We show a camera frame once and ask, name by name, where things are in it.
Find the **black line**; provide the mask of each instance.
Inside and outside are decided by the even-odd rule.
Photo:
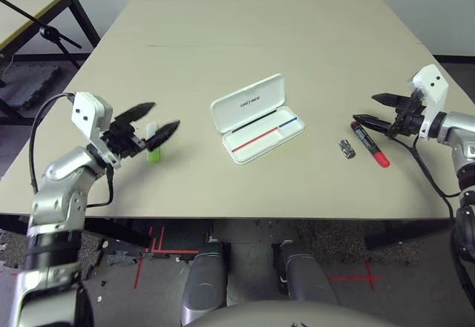
[[[256,118],[253,121],[251,121],[249,123],[246,123],[245,125],[241,125],[239,128],[234,129],[231,133],[235,133],[238,130],[243,129],[244,127],[247,127],[248,125],[251,125],[252,123],[257,122],[257,121],[261,120],[262,118],[267,117],[267,116],[269,116],[269,115],[271,115],[275,112],[277,112],[277,110],[273,110],[272,112],[269,112],[268,114],[264,114],[263,116],[260,116],[259,118]]]
[[[463,55],[434,55],[438,62],[448,62],[452,64],[472,64],[475,65],[475,56]]]
[[[90,53],[71,53],[71,56],[77,62],[86,60]],[[63,53],[52,54],[16,54],[16,62],[69,62],[70,59]]]

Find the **red tape mark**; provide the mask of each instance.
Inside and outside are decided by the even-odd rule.
[[[368,281],[370,284],[370,288],[372,291],[375,290],[374,281],[382,280],[382,276],[380,275],[372,275],[371,268],[369,262],[364,262],[364,266],[366,267],[366,272],[368,273],[367,276],[360,276],[360,277],[345,277],[345,276],[333,276],[330,277],[332,281]]]
[[[148,230],[148,236],[151,237],[151,234],[153,232],[153,227],[150,227]],[[151,244],[151,253],[158,253],[158,254],[198,254],[198,251],[181,251],[181,250],[176,250],[176,249],[162,249],[163,246],[163,240],[165,239],[165,226],[162,226],[162,231],[160,232],[160,241],[158,242],[158,249],[155,249],[155,244],[157,242],[157,239],[154,238]],[[137,274],[135,275],[135,283],[134,283],[134,288],[137,288],[139,285],[139,278],[140,278],[140,272],[142,270],[142,261],[143,257],[139,258],[139,264],[137,266]]]
[[[151,237],[151,232],[153,230],[154,230],[153,227],[150,227],[150,229],[148,230],[148,236],[149,237]],[[137,288],[137,286],[139,285],[140,272],[142,270],[142,261],[143,261],[143,257],[140,257],[139,258],[139,264],[137,266],[137,273],[135,274],[134,288]]]
[[[370,287],[371,287],[371,290],[374,291],[374,283],[373,283],[373,279],[372,279],[372,275],[371,275],[371,268],[370,268],[370,264],[369,262],[364,262],[364,265],[366,266],[366,271],[368,273],[368,281],[370,282]]]
[[[163,240],[165,239],[165,226],[162,226],[162,231],[160,232],[160,241],[158,242],[158,249],[155,249],[155,244],[157,240],[154,238],[154,241],[151,245],[151,252],[158,254],[198,254],[198,251],[182,251],[179,249],[162,249]]]

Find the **table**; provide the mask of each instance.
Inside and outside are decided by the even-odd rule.
[[[69,8],[93,47],[99,44],[100,37],[79,0],[8,1],[46,24],[55,19],[63,10]],[[37,24],[3,4],[0,4],[0,20],[0,54],[3,55],[3,59],[9,59],[39,32]],[[0,79],[0,87],[4,86],[5,83]],[[1,99],[0,110],[8,115],[8,117],[0,117],[0,125],[33,124],[33,119],[24,118]]]
[[[137,123],[181,119],[150,165],[127,159],[114,177],[116,196],[90,217],[440,218],[447,209],[403,148],[372,133],[392,162],[380,168],[350,130],[354,113],[394,117],[370,96],[408,95],[408,79],[436,63],[382,0],[131,0],[67,91],[105,98],[117,115],[140,102],[158,106]],[[236,165],[213,125],[211,102],[274,73],[286,79],[286,103],[305,131]],[[450,83],[446,111],[473,113]],[[84,145],[71,104],[58,102],[36,137],[36,170]],[[347,137],[356,158],[337,143]],[[451,150],[421,143],[421,155],[448,193],[457,191]],[[0,182],[0,211],[27,214],[27,148]],[[101,179],[89,202],[103,202]]]

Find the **tripod stand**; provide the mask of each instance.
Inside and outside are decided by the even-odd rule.
[[[65,48],[65,46],[61,43],[61,40],[67,41],[69,44],[72,44],[73,46],[77,47],[78,49],[81,49],[81,45],[77,44],[74,40],[69,39],[67,36],[61,34],[55,27],[51,27],[50,25],[47,25],[40,21],[39,19],[33,17],[29,13],[26,13],[24,10],[21,8],[18,8],[16,5],[13,3],[7,1],[7,0],[0,0],[0,3],[4,4],[5,6],[11,8],[12,10],[16,11],[17,13],[20,13],[22,16],[28,18],[34,23],[37,23],[39,26],[39,34],[45,38],[46,40],[54,43],[69,59],[71,64],[73,64],[76,69],[80,69],[81,66],[77,63],[76,60],[72,57],[72,55],[68,52],[68,50]]]

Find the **red cross mark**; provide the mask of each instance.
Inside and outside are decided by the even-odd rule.
[[[356,276],[356,277],[345,277],[345,276],[332,276],[330,280],[332,281],[368,281],[370,284],[370,288],[374,291],[374,281],[381,280],[383,277],[380,275],[372,275],[371,268],[369,262],[364,262],[364,266],[366,268],[367,276]]]

